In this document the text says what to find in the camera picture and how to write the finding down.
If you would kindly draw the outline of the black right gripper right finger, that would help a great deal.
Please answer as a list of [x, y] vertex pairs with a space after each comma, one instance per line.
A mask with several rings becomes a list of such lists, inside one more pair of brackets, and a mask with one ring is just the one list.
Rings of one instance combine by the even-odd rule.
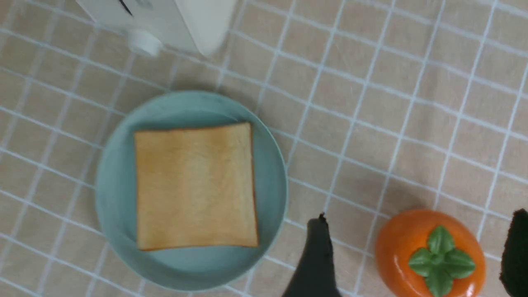
[[528, 295], [528, 213], [513, 213], [500, 262], [499, 279], [510, 297]]

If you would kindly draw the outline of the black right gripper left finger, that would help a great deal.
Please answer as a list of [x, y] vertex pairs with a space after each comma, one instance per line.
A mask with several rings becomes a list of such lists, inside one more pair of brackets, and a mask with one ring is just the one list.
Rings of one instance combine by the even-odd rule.
[[340, 297], [335, 277], [334, 250], [324, 213], [307, 222], [307, 237], [284, 297]]

